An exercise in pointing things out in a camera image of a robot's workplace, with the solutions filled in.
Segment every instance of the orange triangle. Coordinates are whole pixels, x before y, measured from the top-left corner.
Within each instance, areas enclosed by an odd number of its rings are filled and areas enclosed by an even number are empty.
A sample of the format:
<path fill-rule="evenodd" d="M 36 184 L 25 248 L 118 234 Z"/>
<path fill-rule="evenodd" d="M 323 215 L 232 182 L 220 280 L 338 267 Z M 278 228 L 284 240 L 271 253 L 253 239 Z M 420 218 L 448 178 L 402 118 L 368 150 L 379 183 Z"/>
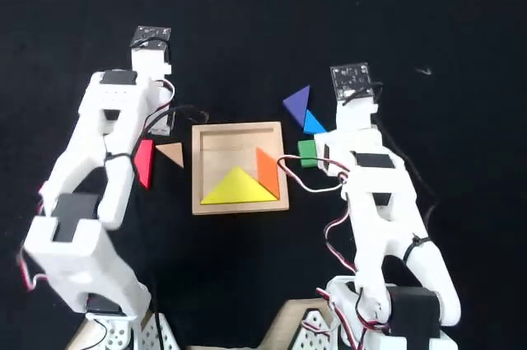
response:
<path fill-rule="evenodd" d="M 280 199 L 277 162 L 259 147 L 256 147 L 256 168 L 258 169 L 258 182 Z"/>

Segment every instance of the purple triangle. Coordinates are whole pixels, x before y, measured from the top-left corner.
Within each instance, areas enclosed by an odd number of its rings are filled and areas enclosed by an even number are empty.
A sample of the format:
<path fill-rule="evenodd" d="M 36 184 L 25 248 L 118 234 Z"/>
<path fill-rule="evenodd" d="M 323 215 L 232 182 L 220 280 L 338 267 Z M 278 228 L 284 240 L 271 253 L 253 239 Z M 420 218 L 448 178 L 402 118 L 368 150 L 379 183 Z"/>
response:
<path fill-rule="evenodd" d="M 308 85 L 283 101 L 283 105 L 286 106 L 286 109 L 302 128 L 304 128 L 305 112 L 307 111 L 307 100 L 309 97 L 310 86 Z"/>

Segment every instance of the red piece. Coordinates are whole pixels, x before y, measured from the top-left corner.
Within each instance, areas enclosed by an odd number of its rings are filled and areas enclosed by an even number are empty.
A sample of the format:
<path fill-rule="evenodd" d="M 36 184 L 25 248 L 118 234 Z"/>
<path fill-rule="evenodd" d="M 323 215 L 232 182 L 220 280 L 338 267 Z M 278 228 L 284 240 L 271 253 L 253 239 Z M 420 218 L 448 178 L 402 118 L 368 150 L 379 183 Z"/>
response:
<path fill-rule="evenodd" d="M 138 152 L 133 158 L 133 163 L 138 168 L 139 182 L 146 189 L 150 189 L 150 179 L 152 177 L 152 162 L 154 157 L 154 141 L 141 140 Z"/>

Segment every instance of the wooden board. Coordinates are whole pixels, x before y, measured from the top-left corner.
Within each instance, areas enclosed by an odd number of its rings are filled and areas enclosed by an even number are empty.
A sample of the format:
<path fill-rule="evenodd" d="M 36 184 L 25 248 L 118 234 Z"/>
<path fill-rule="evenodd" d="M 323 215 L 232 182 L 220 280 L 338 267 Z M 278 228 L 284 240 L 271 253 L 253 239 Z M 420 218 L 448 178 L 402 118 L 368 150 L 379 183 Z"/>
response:
<path fill-rule="evenodd" d="M 202 199 L 234 167 L 240 166 L 258 179 L 256 147 L 272 158 L 283 155 L 279 122 L 196 125 L 192 127 L 192 213 L 226 214 L 287 210 L 289 194 L 286 174 L 278 169 L 280 199 L 272 202 L 202 205 Z"/>

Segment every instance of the tangram piece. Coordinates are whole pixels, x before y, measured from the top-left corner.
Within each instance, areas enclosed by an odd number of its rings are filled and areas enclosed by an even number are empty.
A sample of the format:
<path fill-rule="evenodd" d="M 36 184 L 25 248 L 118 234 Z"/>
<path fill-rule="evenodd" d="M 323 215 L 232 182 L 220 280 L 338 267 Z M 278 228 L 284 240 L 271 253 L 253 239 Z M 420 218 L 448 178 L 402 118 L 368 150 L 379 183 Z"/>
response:
<path fill-rule="evenodd" d="M 268 202 L 202 204 L 235 166 L 258 183 L 257 147 L 272 158 L 283 155 L 282 127 L 279 122 L 192 127 L 193 215 L 276 212 L 289 208 L 287 177 L 283 170 L 277 170 L 279 198 L 272 198 Z"/>
<path fill-rule="evenodd" d="M 183 148 L 180 142 L 161 144 L 156 146 L 157 150 L 171 159 L 176 165 L 183 167 Z"/>
<path fill-rule="evenodd" d="M 283 101 L 286 109 L 291 113 L 293 118 L 303 128 L 305 122 L 305 112 L 307 110 L 307 100 L 310 97 L 310 86 L 300 89 Z"/>
<path fill-rule="evenodd" d="M 152 178 L 153 152 L 153 140 L 142 140 L 133 158 L 133 163 L 138 168 L 139 181 L 146 189 L 150 188 L 150 180 Z"/>
<path fill-rule="evenodd" d="M 277 200 L 258 181 L 235 166 L 201 204 L 271 202 Z"/>
<path fill-rule="evenodd" d="M 256 147 L 256 167 L 258 182 L 277 199 L 280 199 L 277 162 L 260 147 Z"/>
<path fill-rule="evenodd" d="M 301 158 L 316 158 L 315 140 L 302 140 L 298 142 L 298 155 Z M 302 167 L 317 166 L 316 159 L 301 159 Z"/>
<path fill-rule="evenodd" d="M 304 133 L 306 134 L 316 134 L 316 133 L 325 133 L 326 129 L 324 126 L 314 117 L 313 113 L 309 110 L 305 112 L 305 123 L 304 123 Z"/>

